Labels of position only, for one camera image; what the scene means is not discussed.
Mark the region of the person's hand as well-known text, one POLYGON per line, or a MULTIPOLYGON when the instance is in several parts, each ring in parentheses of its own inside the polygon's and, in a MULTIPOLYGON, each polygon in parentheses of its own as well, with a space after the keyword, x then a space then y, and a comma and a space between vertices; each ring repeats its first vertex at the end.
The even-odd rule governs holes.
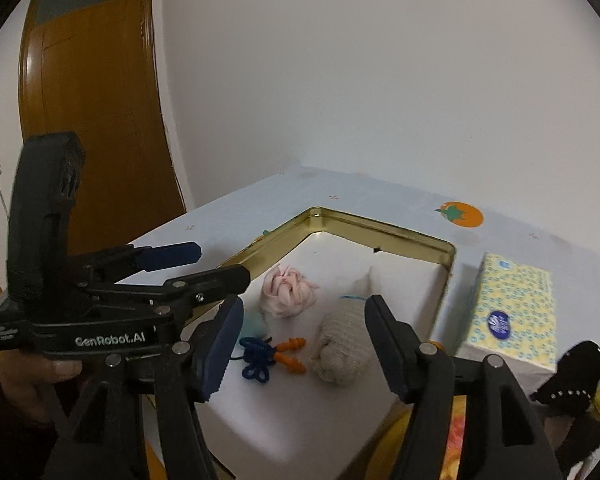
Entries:
POLYGON ((50 360, 19 350, 0 352, 0 385, 6 400, 36 422, 50 421, 42 387, 65 382, 81 372, 81 361, 50 360))

